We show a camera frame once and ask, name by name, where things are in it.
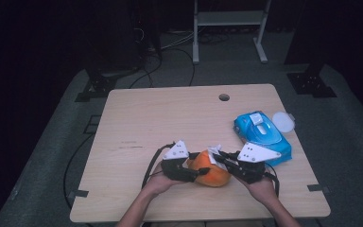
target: white shelf frame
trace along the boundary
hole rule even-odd
[[[252,11],[210,11],[199,12],[198,1],[194,2],[194,40],[193,63],[199,63],[199,26],[246,26],[259,25],[258,36],[253,38],[255,48],[261,63],[267,63],[268,58],[262,47],[262,38],[267,24],[271,0],[266,0],[264,10]]]

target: human hand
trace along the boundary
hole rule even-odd
[[[158,196],[161,193],[167,191],[171,186],[185,183],[181,181],[173,181],[167,178],[161,167],[161,163],[157,164],[153,173],[151,174],[147,184],[144,186],[143,191],[146,191],[153,196]]]
[[[278,200],[273,186],[273,181],[270,178],[263,177],[261,181],[256,183],[246,183],[239,178],[236,179],[244,184],[246,188],[249,189],[250,194],[265,206]]]

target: gray carpet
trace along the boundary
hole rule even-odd
[[[193,86],[273,84],[286,110],[296,118],[296,133],[315,175],[320,184],[331,191],[325,195],[331,215],[320,218],[319,222],[322,226],[363,226],[363,107],[344,77],[327,65],[320,76],[333,88],[337,97],[296,95],[286,73],[301,72],[306,65],[284,65],[292,35],[265,33],[263,45],[268,64],[259,61],[251,41],[253,34],[230,35],[227,41],[215,45],[202,44],[200,63],[195,65],[195,70],[184,52],[166,50],[161,67],[151,74],[152,85],[188,86],[193,72]],[[161,37],[163,45],[179,38],[174,35]],[[177,48],[191,55],[191,43]],[[148,57],[146,69],[151,71],[158,64],[158,59]],[[144,73],[142,70],[121,78],[116,89],[128,89]],[[65,185],[66,193],[78,189],[94,140],[94,136],[89,138],[84,130],[90,117],[102,114],[105,106],[105,98],[75,102],[87,80],[85,71],[81,71],[69,84],[12,195],[0,212],[0,226],[84,225],[72,223],[69,219],[70,209],[63,196],[63,176],[77,150],[68,166]],[[149,86],[148,77],[145,77],[132,88]],[[300,222],[303,226],[319,226],[314,219],[300,219]],[[271,220],[264,223],[273,226]],[[92,225],[113,226],[114,223]]]

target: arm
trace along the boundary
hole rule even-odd
[[[260,182],[251,184],[248,184],[240,179],[237,180],[249,189],[250,193],[256,200],[264,204],[280,227],[301,226],[279,201],[271,179],[264,177]]]
[[[147,184],[140,191],[125,215],[116,224],[116,227],[140,226],[149,204],[159,194],[164,193],[171,186],[179,183],[168,179],[162,172],[161,163],[157,164]]]

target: table surface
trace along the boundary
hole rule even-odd
[[[230,99],[221,101],[222,94]],[[235,152],[243,147],[233,131],[236,117],[253,111],[272,117],[284,110],[271,84],[111,91],[78,188],[89,193],[86,198],[76,197],[70,219],[90,223],[121,219],[139,193],[154,153],[163,145],[182,139],[190,152],[218,144],[226,152]],[[328,216],[323,193],[307,188],[318,181],[296,132],[286,133],[285,138],[292,145],[293,159],[275,167],[280,200],[296,218]],[[218,188],[175,185],[151,203],[145,221],[252,218],[271,218],[271,214],[231,178]]]

